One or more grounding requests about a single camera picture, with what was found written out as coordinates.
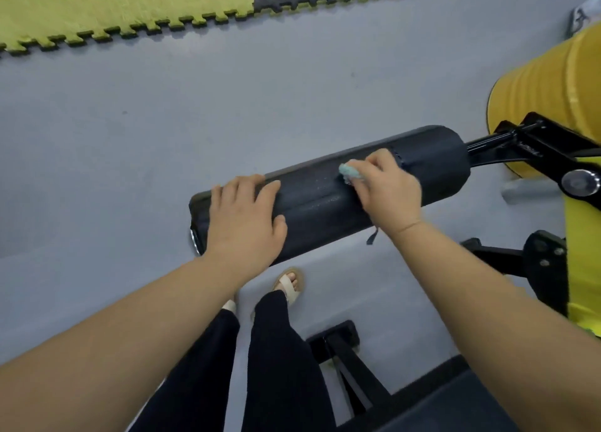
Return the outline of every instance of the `finger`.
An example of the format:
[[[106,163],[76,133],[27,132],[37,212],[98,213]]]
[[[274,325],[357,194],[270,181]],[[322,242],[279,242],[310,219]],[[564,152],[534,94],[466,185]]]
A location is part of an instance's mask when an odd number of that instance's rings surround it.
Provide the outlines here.
[[[393,153],[384,148],[378,149],[373,154],[368,155],[365,161],[376,165],[382,171],[390,171],[393,168],[398,169],[398,164]]]
[[[380,174],[382,174],[382,171],[380,171],[377,166],[372,165],[370,162],[366,162],[364,160],[349,160],[346,163],[347,165],[350,165],[359,171],[359,173],[367,180],[368,183],[377,180]]]
[[[211,188],[211,207],[209,212],[215,212],[221,205],[221,185],[215,185]]]
[[[265,176],[262,174],[253,174],[240,178],[236,201],[255,202],[255,190],[257,185],[265,182]]]
[[[355,192],[357,192],[359,201],[361,201],[361,205],[365,209],[370,201],[370,189],[361,179],[351,178],[350,183],[355,188]]]
[[[280,181],[273,181],[265,185],[257,197],[257,205],[271,216],[274,211],[275,196],[281,187]]]
[[[230,204],[236,199],[236,193],[238,191],[238,184],[240,183],[240,177],[235,177],[229,181],[223,190],[221,191],[221,203]]]
[[[278,244],[278,254],[282,251],[286,235],[288,234],[288,225],[286,225],[286,217],[278,215],[274,218],[274,237]]]

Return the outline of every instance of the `hand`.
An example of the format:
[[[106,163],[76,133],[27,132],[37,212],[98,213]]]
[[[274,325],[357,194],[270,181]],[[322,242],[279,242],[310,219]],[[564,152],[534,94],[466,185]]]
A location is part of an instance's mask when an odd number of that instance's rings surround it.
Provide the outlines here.
[[[211,189],[204,256],[239,278],[240,286],[273,263],[288,232],[283,215],[271,218],[280,181],[264,186],[255,200],[255,187],[264,181],[265,176],[254,174]]]
[[[352,184],[365,212],[388,237],[392,239],[421,221],[421,185],[398,167],[388,149],[348,163],[364,177],[352,179]]]

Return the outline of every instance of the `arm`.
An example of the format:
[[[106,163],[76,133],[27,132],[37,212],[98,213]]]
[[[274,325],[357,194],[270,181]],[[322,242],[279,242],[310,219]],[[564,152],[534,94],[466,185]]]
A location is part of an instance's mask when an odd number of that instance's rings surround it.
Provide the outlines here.
[[[0,367],[4,430],[125,430],[235,291],[286,237],[271,215],[279,181],[213,188],[207,253]]]
[[[601,343],[421,220],[421,188],[388,150],[351,163],[372,217],[455,344],[524,431],[601,430]]]

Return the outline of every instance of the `black pants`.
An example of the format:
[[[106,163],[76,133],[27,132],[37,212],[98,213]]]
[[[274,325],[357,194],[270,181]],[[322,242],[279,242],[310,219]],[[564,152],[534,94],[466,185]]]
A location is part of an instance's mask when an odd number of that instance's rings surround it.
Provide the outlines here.
[[[223,430],[240,324],[221,310],[169,373],[131,432]],[[332,432],[332,405],[309,345],[290,327],[283,292],[255,307],[243,432]]]

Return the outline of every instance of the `padded roller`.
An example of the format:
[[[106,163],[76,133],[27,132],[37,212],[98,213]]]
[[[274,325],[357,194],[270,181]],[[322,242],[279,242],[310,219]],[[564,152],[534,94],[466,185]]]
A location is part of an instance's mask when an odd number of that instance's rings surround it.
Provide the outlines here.
[[[284,248],[274,264],[372,226],[355,190],[344,183],[338,167],[380,148],[390,149],[397,163],[417,177],[423,190],[422,206],[454,195],[470,176],[463,141],[441,125],[429,125],[268,174],[267,182],[282,182],[274,216],[283,214],[288,224]],[[210,191],[197,193],[190,200],[191,233],[201,255],[207,247],[209,206]]]

